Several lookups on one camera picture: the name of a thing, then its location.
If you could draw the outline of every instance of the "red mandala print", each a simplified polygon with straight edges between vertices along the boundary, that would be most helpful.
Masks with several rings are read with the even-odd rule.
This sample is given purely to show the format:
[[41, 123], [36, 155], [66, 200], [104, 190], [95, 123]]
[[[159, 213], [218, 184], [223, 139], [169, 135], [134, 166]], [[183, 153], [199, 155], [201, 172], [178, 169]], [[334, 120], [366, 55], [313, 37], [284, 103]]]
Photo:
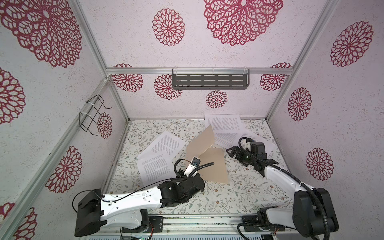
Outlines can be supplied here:
[[338, 67], [348, 66], [363, 56], [372, 42], [372, 26], [368, 22], [355, 22], [336, 38], [331, 49], [331, 61]]
[[305, 88], [296, 89], [288, 101], [288, 113], [295, 121], [303, 120], [311, 109], [311, 95]]
[[97, 120], [97, 130], [100, 136], [108, 138], [112, 133], [112, 120], [108, 113], [102, 113]]
[[[133, 68], [129, 64], [117, 64], [115, 68]], [[143, 86], [143, 78], [141, 74], [116, 74], [111, 75], [113, 82], [119, 88], [127, 92], [136, 92], [139, 91]]]
[[63, 156], [45, 186], [50, 192], [55, 193], [63, 193], [69, 190], [79, 179], [83, 167], [82, 162], [79, 150], [74, 146], [70, 146], [67, 154]]
[[323, 149], [312, 149], [307, 155], [306, 162], [308, 171], [318, 180], [327, 180], [333, 174], [333, 161]]
[[0, 68], [0, 125], [18, 118], [24, 106], [23, 87], [9, 72]]
[[205, 102], [211, 108], [220, 108], [227, 103], [227, 100], [228, 95], [225, 92], [221, 90], [214, 90], [207, 95]]
[[[273, 68], [290, 68], [289, 63], [278, 63], [272, 66]], [[283, 84], [287, 75], [284, 74], [263, 74], [260, 79], [260, 86], [268, 91], [279, 89]]]
[[36, 218], [37, 214], [35, 213], [35, 208], [31, 207], [28, 215], [25, 216], [21, 225], [13, 235], [13, 240], [31, 240], [35, 235], [35, 229], [37, 227]]
[[178, 98], [183, 90], [175, 90], [172, 87], [172, 78], [169, 74], [163, 74], [155, 79], [154, 86], [157, 95], [164, 99]]
[[265, 33], [283, 0], [204, 0], [207, 28], [221, 43], [244, 45]]
[[158, 11], [152, 24], [156, 38], [166, 46], [174, 46], [184, 37], [183, 19], [173, 9], [163, 8]]
[[80, 57], [80, 29], [66, 0], [0, 0], [0, 16], [38, 60], [66, 68]]
[[0, 206], [0, 224], [4, 221], [14, 205], [14, 203], [7, 202], [6, 204]]

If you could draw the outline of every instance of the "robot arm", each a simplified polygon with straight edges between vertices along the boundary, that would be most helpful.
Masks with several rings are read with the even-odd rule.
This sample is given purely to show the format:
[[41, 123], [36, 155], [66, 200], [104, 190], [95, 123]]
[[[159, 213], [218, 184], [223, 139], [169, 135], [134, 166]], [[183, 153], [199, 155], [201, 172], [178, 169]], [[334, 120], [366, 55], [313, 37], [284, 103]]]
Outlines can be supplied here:
[[101, 194], [101, 189], [94, 189], [78, 204], [75, 237], [96, 233], [101, 227], [144, 231], [149, 227], [147, 208], [174, 207], [187, 203], [196, 193], [204, 191], [204, 180], [200, 174], [195, 174], [203, 166], [197, 166], [193, 166], [189, 176], [171, 179], [138, 192]]
[[[242, 139], [247, 140], [245, 149], [241, 146]], [[278, 207], [261, 208], [258, 212], [258, 221], [254, 224], [287, 226], [296, 229], [304, 237], [310, 237], [325, 233], [323, 224], [325, 217], [329, 232], [338, 230], [339, 225], [329, 193], [323, 188], [316, 189], [300, 182], [284, 169], [275, 166], [278, 162], [267, 159], [262, 142], [240, 138], [239, 147], [231, 147], [227, 149], [227, 153], [246, 167], [252, 165], [263, 177], [275, 182], [293, 199], [293, 210]], [[324, 209], [325, 214], [321, 214], [322, 210], [319, 207]]]

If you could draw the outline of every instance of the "black cable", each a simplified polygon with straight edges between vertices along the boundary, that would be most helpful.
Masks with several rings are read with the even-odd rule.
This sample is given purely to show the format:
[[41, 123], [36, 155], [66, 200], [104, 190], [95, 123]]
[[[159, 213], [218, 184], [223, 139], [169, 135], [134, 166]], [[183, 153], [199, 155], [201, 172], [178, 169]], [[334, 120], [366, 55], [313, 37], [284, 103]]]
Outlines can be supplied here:
[[178, 163], [179, 163], [181, 160], [182, 160], [182, 159], [179, 158], [179, 159], [175, 162], [175, 164], [173, 165], [173, 171], [175, 171], [176, 176], [178, 176], [178, 177], [180, 177], [180, 178], [183, 178], [183, 177], [185, 177], [185, 176], [181, 175], [181, 174], [177, 171], [177, 169], [176, 169], [176, 166], [178, 165]]
[[124, 196], [124, 197], [118, 199], [118, 200], [113, 200], [112, 202], [120, 201], [121, 199], [124, 199], [124, 198], [126, 198], [126, 197], [128, 197], [128, 196], [134, 194], [135, 192], [141, 191], [141, 190], [143, 190], [143, 189], [146, 188], [146, 187], [149, 187], [149, 186], [151, 186], [151, 185], [153, 185], [153, 184], [156, 184], [156, 183], [158, 183], [158, 182], [163, 182], [163, 181], [166, 181], [166, 180], [169, 180], [169, 179], [164, 179], [164, 180], [160, 180], [160, 181], [154, 182], [154, 183], [152, 183], [152, 184], [149, 184], [149, 185], [147, 185], [147, 186], [145, 186], [145, 187], [142, 187], [142, 188], [140, 188], [139, 190], [136, 190], [136, 191], [134, 191], [134, 192], [132, 192], [132, 193], [130, 193], [130, 194], [128, 194], [128, 195], [126, 195], [126, 196]]
[[73, 210], [77, 213], [77, 211], [76, 211], [76, 209], [74, 208], [74, 206], [73, 206], [73, 203], [74, 203], [74, 200], [75, 200], [75, 198], [80, 194], [80, 193], [82, 193], [82, 192], [93, 192], [101, 201], [103, 201], [103, 202], [108, 202], [108, 201], [105, 201], [105, 200], [102, 200], [101, 199], [101, 197], [99, 197], [98, 195], [97, 195], [97, 193], [94, 191], [94, 190], [84, 190], [84, 191], [81, 191], [81, 192], [79, 192], [78, 194], [76, 194], [76, 196], [73, 198], [73, 200], [72, 200], [72, 208], [73, 208]]
[[198, 166], [197, 168], [195, 168], [195, 169], [189, 174], [189, 176], [192, 177], [193, 174], [195, 174], [195, 172], [199, 171], [200, 169], [203, 169], [203, 168], [205, 168], [205, 167], [212, 166], [212, 165], [214, 165], [214, 164], [215, 164], [214, 162], [210, 162], [210, 163], [207, 163], [207, 164]]
[[121, 233], [121, 228], [120, 228], [120, 235], [121, 235], [121, 240], [124, 240], [124, 237], [122, 236], [122, 233]]
[[294, 228], [291, 228], [291, 227], [286, 227], [286, 226], [283, 226], [283, 225], [280, 225], [280, 224], [271, 224], [271, 225], [263, 225], [263, 224], [255, 224], [255, 223], [239, 223], [237, 225], [237, 231], [239, 232], [239, 234], [245, 239], [245, 240], [250, 240], [249, 238], [247, 238], [241, 231], [240, 231], [240, 227], [241, 226], [253, 226], [253, 227], [274, 227], [275, 230], [276, 228], [278, 227], [281, 227], [281, 228], [290, 228], [290, 229], [294, 229]]
[[293, 178], [296, 182], [298, 182], [302, 187], [304, 187], [304, 189], [309, 193], [309, 195], [311, 196], [311, 198], [314, 200], [314, 203], [316, 204], [316, 207], [319, 209], [320, 211], [320, 215], [321, 217], [323, 218], [323, 225], [324, 225], [324, 238], [323, 240], [329, 240], [329, 225], [328, 225], [328, 220], [327, 220], [327, 216], [326, 216], [326, 213], [325, 213], [325, 210], [324, 210], [324, 207], [323, 205], [321, 204], [319, 198], [316, 196], [316, 194], [307, 186], [305, 185], [305, 183], [303, 183], [301, 180], [299, 180], [297, 177], [295, 177], [293, 174], [291, 174], [290, 172], [287, 172], [286, 170], [276, 166], [276, 165], [273, 165], [263, 159], [259, 159], [257, 157], [255, 157], [254, 155], [252, 155], [251, 153], [249, 153], [248, 151], [246, 151], [242, 146], [241, 146], [241, 141], [243, 139], [247, 139], [247, 140], [250, 140], [250, 141], [253, 141], [253, 139], [251, 138], [248, 138], [248, 137], [241, 137], [239, 139], [239, 142], [238, 142], [238, 145], [239, 145], [239, 148], [241, 151], [243, 151], [246, 155], [248, 155], [249, 157], [252, 157], [252, 158], [255, 158], [257, 159], [258, 161], [268, 165], [268, 166], [271, 166], [273, 168], [276, 168], [278, 170], [280, 170], [281, 172], [285, 173], [286, 175], [290, 176], [291, 178]]
[[[145, 187], [142, 187], [142, 188], [140, 188], [139, 190], [136, 190], [136, 191], [134, 191], [134, 192], [132, 192], [132, 193], [126, 195], [125, 197], [122, 197], [122, 198], [117, 199], [117, 200], [113, 200], [113, 202], [120, 201], [121, 199], [124, 199], [124, 198], [126, 198], [126, 197], [128, 197], [128, 196], [134, 194], [135, 192], [138, 192], [138, 191], [140, 191], [140, 190], [143, 190], [144, 188], [149, 187], [149, 186], [151, 186], [151, 185], [153, 185], [153, 184], [155, 184], [155, 183], [158, 183], [158, 182], [154, 182], [154, 183], [149, 184], [149, 185], [147, 185], [147, 186], [145, 186]], [[109, 202], [109, 201], [105, 201], [105, 200], [103, 200], [101, 197], [99, 197], [99, 196], [97, 195], [97, 193], [96, 193], [94, 190], [84, 190], [84, 191], [81, 191], [81, 192], [79, 192], [78, 194], [76, 194], [76, 196], [75, 196], [75, 197], [73, 198], [73, 200], [72, 200], [72, 208], [73, 208], [73, 210], [74, 210], [76, 213], [77, 213], [77, 211], [76, 211], [76, 209], [74, 208], [73, 203], [74, 203], [75, 198], [76, 198], [80, 193], [82, 193], [82, 192], [93, 192], [93, 193], [94, 193], [94, 194], [95, 194], [101, 201], [103, 201], [103, 202]]]

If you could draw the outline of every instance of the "wall-mounted shelf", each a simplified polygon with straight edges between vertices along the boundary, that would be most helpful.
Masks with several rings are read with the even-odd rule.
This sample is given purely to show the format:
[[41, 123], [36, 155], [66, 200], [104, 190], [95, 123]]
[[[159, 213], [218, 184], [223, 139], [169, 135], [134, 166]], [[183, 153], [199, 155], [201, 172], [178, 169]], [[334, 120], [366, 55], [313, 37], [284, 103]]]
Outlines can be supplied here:
[[[96, 108], [95, 105], [97, 102], [100, 102], [101, 105]], [[91, 104], [92, 105], [92, 109], [95, 109], [96, 110], [96, 113], [95, 115], [92, 117], [89, 113], [91, 112], [91, 110], [87, 113], [84, 113], [84, 112], [80, 112], [79, 113], [79, 126], [81, 127], [82, 130], [84, 130], [85, 132], [90, 132], [92, 135], [94, 136], [99, 136], [99, 134], [93, 134], [91, 132], [91, 130], [89, 129], [91, 124], [94, 122], [96, 125], [97, 125], [97, 122], [94, 120], [95, 117], [97, 116], [97, 114], [99, 114], [99, 116], [101, 116], [101, 113], [100, 113], [100, 109], [101, 107], [104, 107], [105, 109], [111, 109], [112, 107], [110, 108], [107, 108], [105, 105], [104, 105], [104, 99], [98, 94], [98, 95], [95, 95], [94, 97], [90, 98], [88, 101], [87, 101], [88, 104]], [[89, 118], [91, 119], [91, 122], [88, 124], [88, 126], [84, 125], [83, 123], [86, 121], [86, 119]]]

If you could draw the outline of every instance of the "floral tablecloth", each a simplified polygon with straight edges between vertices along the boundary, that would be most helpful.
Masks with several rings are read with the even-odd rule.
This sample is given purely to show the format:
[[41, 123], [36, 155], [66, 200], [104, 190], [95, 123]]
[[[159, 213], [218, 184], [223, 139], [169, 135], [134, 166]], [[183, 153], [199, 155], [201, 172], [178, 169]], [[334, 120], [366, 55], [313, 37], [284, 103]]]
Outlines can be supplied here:
[[[275, 142], [265, 120], [242, 120], [252, 132]], [[205, 129], [204, 120], [135, 120], [129, 129], [124, 150], [116, 167], [109, 191], [133, 192], [143, 184], [136, 165], [136, 157], [163, 131], [190, 142]], [[185, 147], [173, 163], [185, 156]], [[268, 156], [285, 168], [277, 149]], [[225, 153], [229, 184], [205, 181], [205, 191], [192, 197], [187, 204], [176, 207], [150, 209], [151, 214], [252, 214], [261, 207], [292, 208], [293, 200], [272, 181], [262, 177], [253, 167], [244, 167]], [[179, 164], [185, 168], [183, 161]]]

